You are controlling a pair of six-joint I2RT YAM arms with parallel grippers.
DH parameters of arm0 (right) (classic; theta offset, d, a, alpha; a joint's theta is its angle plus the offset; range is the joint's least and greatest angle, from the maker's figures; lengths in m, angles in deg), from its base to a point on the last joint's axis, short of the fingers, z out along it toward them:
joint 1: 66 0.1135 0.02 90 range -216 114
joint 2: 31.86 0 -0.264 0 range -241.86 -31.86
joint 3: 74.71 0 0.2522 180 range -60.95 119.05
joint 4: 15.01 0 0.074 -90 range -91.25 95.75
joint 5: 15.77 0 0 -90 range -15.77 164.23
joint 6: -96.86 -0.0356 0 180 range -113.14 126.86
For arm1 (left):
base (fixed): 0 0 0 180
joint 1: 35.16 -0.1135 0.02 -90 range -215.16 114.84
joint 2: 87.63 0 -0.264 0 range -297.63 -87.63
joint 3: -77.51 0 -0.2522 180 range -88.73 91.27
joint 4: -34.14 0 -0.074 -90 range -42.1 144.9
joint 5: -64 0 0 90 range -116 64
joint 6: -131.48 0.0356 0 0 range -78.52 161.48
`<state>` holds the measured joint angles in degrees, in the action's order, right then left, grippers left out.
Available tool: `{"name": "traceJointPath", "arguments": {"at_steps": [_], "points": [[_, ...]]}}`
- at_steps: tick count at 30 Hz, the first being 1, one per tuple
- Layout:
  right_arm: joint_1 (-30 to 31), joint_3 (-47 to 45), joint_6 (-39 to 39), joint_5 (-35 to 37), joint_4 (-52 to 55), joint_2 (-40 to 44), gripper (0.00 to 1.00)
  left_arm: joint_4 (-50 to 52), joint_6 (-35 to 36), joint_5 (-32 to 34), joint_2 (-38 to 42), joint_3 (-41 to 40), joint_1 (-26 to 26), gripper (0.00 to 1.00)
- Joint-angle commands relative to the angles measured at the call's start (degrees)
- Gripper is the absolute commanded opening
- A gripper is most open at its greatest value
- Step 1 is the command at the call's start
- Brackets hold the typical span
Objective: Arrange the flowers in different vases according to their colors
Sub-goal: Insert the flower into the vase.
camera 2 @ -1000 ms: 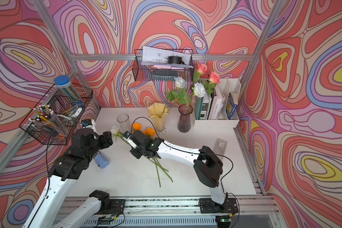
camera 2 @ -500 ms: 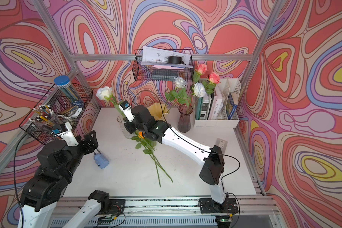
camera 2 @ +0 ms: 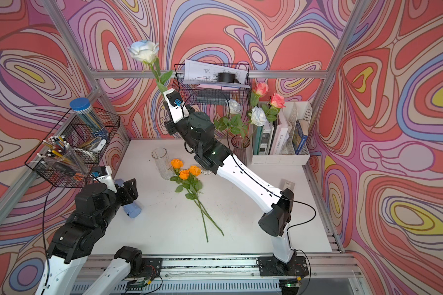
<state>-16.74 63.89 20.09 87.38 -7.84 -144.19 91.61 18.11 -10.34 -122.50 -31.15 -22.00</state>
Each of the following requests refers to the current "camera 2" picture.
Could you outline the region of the pink rose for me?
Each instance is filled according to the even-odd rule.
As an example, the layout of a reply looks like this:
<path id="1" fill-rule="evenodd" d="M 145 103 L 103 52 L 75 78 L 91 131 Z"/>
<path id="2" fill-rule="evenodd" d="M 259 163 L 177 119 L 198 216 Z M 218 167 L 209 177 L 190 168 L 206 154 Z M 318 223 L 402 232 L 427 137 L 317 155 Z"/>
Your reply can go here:
<path id="1" fill-rule="evenodd" d="M 249 98 L 249 110 L 247 112 L 248 118 L 251 117 L 252 109 L 258 105 L 260 99 L 264 97 L 269 91 L 268 84 L 264 82 L 256 83 L 255 87 L 251 90 Z"/>
<path id="2" fill-rule="evenodd" d="M 267 104 L 262 105 L 268 122 L 276 121 L 283 108 L 285 108 L 285 98 L 278 93 L 275 93 Z"/>

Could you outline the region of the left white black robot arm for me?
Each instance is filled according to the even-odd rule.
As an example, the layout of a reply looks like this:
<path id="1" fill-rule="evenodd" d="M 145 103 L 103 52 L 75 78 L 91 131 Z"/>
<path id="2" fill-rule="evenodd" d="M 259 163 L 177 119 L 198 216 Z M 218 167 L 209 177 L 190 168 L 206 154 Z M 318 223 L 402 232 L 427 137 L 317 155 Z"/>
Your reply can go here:
<path id="1" fill-rule="evenodd" d="M 102 182 L 88 184 L 75 196 L 76 209 L 57 229 L 46 252 L 47 265 L 36 293 L 68 295 L 95 244 L 118 210 L 138 198 L 137 181 L 111 190 Z"/>

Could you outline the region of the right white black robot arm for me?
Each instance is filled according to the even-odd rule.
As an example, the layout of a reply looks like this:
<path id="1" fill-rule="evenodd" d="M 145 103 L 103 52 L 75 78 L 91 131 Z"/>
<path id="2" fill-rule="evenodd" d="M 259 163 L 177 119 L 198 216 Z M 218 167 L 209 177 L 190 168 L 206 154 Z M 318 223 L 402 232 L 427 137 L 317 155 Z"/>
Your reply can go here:
<path id="1" fill-rule="evenodd" d="M 201 167 L 228 180 L 254 200 L 263 211 L 258 224 L 271 236 L 273 256 L 284 264 L 289 263 L 294 250 L 289 246 L 286 230 L 291 221 L 294 193 L 270 185 L 244 165 L 215 138 L 214 124 L 206 113 L 168 102 L 164 106 L 171 118 L 166 122 L 167 131 L 179 133 Z"/>

